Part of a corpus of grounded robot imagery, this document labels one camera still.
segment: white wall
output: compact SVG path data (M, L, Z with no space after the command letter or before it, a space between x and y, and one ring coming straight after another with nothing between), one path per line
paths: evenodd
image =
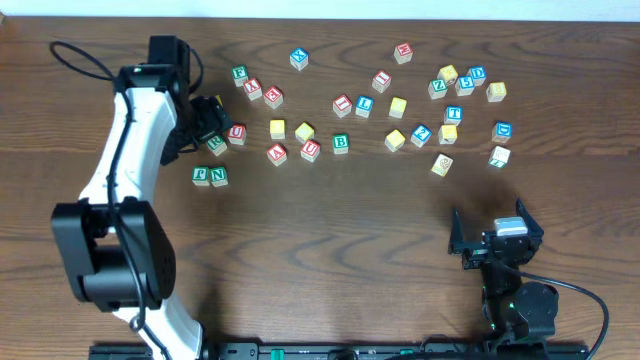
M640 0L0 0L6 15L640 21Z

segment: alphabet block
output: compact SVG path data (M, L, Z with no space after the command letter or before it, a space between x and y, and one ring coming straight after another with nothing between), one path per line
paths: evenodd
M231 144L244 145L247 140L247 128L242 125L233 125L231 129L229 129L227 138Z
M280 166L280 164L287 160L287 151L282 145L275 144L267 150L267 157L271 160L273 165Z
M373 110L373 99L366 96L360 96L356 104L356 115L368 118Z
M431 168L431 171L444 177L445 175L447 175L447 172L449 172L449 169L451 168L452 164L453 164L452 158L439 154L438 158L436 159L436 162L433 164L433 167Z
M449 145L458 139L458 129L455 125L442 125L438 131L440 145Z
M302 149L300 149L300 156L307 161L314 162L320 155L320 144L313 140L307 140Z
M444 111L444 123L458 126L462 122L463 116L464 110L460 106L447 106Z
M507 87L504 83L491 83L487 87L487 100L489 102L502 101L505 96L507 96Z
M315 130L313 130L313 128L311 127L311 125L305 123L302 123L302 125L298 126L298 128L296 129L296 139L298 139L298 141L300 141L301 143L306 143L307 140L311 140L313 139L315 134Z
M219 187L227 184L229 184L229 181L227 180L227 170L224 166L211 169L211 185Z
M491 157L489 157L489 165L499 168L504 167L509 161L509 154L511 154L511 150L496 146L491 152Z
M428 127L420 124L411 134L411 142L417 147L423 147L431 137L431 130Z
M395 51L393 52L393 56L396 58L398 64L404 64L406 62L411 61L411 57L413 56L413 48L409 43L404 43L396 46Z
M227 150L227 143L224 142L224 139L220 135L216 135L207 141L207 147L213 155L219 156L225 150Z
M249 80L249 73L247 72L247 67L244 65L231 69L231 75L233 75L233 82L236 83L236 87L242 86L242 84Z
M349 152L349 135L338 134L333 135L333 153L346 154Z
M394 97L393 100L391 100L391 107L389 108L389 116L402 119L402 115L404 114L404 110L406 108L407 108L407 100Z
M451 86L455 84L456 80L458 79L458 72L456 71L456 68L453 67L453 65L447 65L440 69L440 71L438 72L438 79L444 80L447 86Z
M294 68L300 71L309 64L309 54L306 51L304 51L302 48L297 48L293 50L293 52L291 53L291 56L289 57L289 62L291 62L291 65Z
M513 127L511 124L499 121L496 123L496 126L493 127L493 134L491 140L497 143L506 143L511 139L511 134L513 133Z
M262 87L256 78L246 81L242 86L249 100L253 101L262 96Z
M272 109L275 109L284 102L284 95L282 95L282 91L280 91L280 89L272 86L266 93L264 93L264 102L266 102Z
M340 95L337 99L333 100L333 111L338 117L344 117L351 112L351 100L347 95Z
M433 80L429 83L429 96L431 100L439 99L447 94L447 83L444 80Z
M460 76L456 81L456 94L458 96L471 95L476 86L473 84L471 76Z
M194 167L191 180L197 186L209 186L209 168L204 166Z
M389 133L389 135L387 135L386 139L384 140L384 144L387 145L389 150L391 150L392 152L396 152L402 147L402 145L404 145L404 140L404 135L402 135L402 133L398 129L396 129Z
M371 86L373 86L373 88L378 90L380 93L383 93L385 90L387 90L387 88L389 88L389 85L391 85L391 75L387 74L383 70L380 70L380 72L378 72L376 76L373 77L373 83L371 84Z
M269 132L271 133L271 139L281 140L285 138L285 125L284 120L271 120L269 123Z
M487 79L487 73L484 71L484 66L474 66L470 68L469 72L467 72L467 76L471 76L475 86L484 84L484 81Z

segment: wooden table surface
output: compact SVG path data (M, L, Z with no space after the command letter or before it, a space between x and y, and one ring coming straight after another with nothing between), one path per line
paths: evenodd
M81 46L117 71L143 62L152 34L177 34L205 64L199 94L220 94L248 127L247 145L222 156L181 156L158 173L155 210L178 257L176 291L218 336L283 341L411 341L432 333L473 337L489 329L478 271L446 254L451 208L478 236L514 214L522 197L545 229L526 271L586 287L609 305L599 359L640 352L640 27L519 22L284 21L8 18L0 35L0 358L82 359L96 341L133 341L127 325L72 296L49 217L75 201L93 174L113 117L109 84L58 64L53 40ZM397 65L395 44L415 55ZM311 54L302 72L289 53ZM249 102L231 78L246 64L284 105ZM508 95L487 103L486 84L468 97L432 101L440 67L485 66ZM393 76L379 94L378 69ZM375 99L368 120L343 119L331 101ZM401 120L391 98L408 100ZM385 135L407 138L424 123L437 132L444 107L465 109L459 139L391 153ZM287 121L289 159L265 155L268 124ZM506 168L487 167L491 129L514 125ZM316 128L315 163L299 156L293 131ZM334 156L331 135L352 147ZM454 159L441 179L438 152ZM198 188L196 165L225 165L230 185ZM555 340L589 346L602 314L591 299L559 289Z

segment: green letter cube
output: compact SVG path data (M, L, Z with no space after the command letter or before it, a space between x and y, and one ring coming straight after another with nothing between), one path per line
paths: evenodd
M346 154L349 152L349 135L333 135L333 153Z
M218 156L227 150L227 143L224 142L224 139L220 135L216 135L209 139L209 141L207 141L207 146L215 156Z
M198 186L209 186L209 168L204 166L194 167L191 180Z
M236 87L241 87L242 84L249 80L249 73L247 72L247 67L244 65L234 67L231 69L231 73L233 74L233 81L236 83Z
M227 170L224 166L211 169L211 185L218 187L229 184L227 181Z

